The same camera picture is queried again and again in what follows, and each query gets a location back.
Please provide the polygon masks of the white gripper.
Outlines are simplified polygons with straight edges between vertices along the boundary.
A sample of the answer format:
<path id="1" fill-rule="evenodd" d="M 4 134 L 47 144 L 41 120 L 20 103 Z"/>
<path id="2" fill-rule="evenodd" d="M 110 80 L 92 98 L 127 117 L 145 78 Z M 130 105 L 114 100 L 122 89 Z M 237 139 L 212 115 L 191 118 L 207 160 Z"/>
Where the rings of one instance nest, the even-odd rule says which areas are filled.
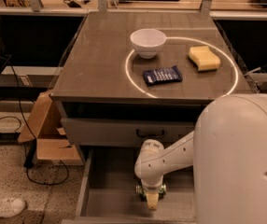
<path id="1" fill-rule="evenodd" d="M 142 179 L 141 184 L 146 193 L 147 204 L 150 210 L 158 207 L 159 194 L 162 189 L 162 179 Z"/>

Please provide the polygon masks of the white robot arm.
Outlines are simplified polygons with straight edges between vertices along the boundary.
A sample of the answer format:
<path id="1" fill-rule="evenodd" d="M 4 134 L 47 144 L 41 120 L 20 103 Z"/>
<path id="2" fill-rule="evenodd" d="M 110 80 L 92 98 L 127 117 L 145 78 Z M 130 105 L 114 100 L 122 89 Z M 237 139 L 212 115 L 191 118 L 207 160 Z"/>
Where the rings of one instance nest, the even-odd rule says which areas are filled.
<path id="1" fill-rule="evenodd" d="M 197 224 L 267 224 L 267 94 L 217 98 L 168 148 L 143 143 L 134 166 L 148 193 L 193 168 Z"/>

